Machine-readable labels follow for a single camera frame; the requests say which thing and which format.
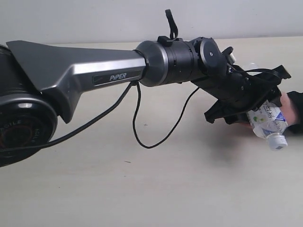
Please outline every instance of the robotic arm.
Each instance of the robotic arm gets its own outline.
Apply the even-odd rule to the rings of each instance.
[[[290,78],[283,66],[258,69],[249,75],[235,65],[229,47],[221,52],[212,38],[178,38],[170,10],[170,38],[144,41],[135,50],[54,47],[25,41],[0,47],[0,166],[23,160],[39,149],[7,148],[47,143],[57,117],[72,120],[82,93],[138,81],[154,87],[192,82],[218,101],[206,120],[224,118],[227,124],[247,122],[246,112],[269,100],[281,106],[278,85]]]

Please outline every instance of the bottle cap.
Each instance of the bottle cap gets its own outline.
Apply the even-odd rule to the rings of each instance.
[[[287,147],[287,141],[284,135],[272,134],[267,138],[270,149],[272,150],[281,150]]]

